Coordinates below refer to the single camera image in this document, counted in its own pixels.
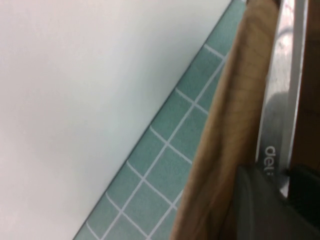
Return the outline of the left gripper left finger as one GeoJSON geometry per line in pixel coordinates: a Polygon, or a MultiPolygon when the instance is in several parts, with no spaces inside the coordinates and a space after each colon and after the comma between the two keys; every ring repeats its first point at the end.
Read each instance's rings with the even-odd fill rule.
{"type": "Polygon", "coordinates": [[[233,190],[237,240],[318,240],[320,222],[308,222],[270,178],[255,167],[239,166],[233,190]]]}

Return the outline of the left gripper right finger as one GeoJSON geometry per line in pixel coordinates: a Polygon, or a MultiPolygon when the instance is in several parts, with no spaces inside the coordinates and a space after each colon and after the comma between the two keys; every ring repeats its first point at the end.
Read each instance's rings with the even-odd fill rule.
{"type": "Polygon", "coordinates": [[[320,221],[320,173],[298,164],[287,171],[289,190],[287,201],[309,223],[320,221]]]}

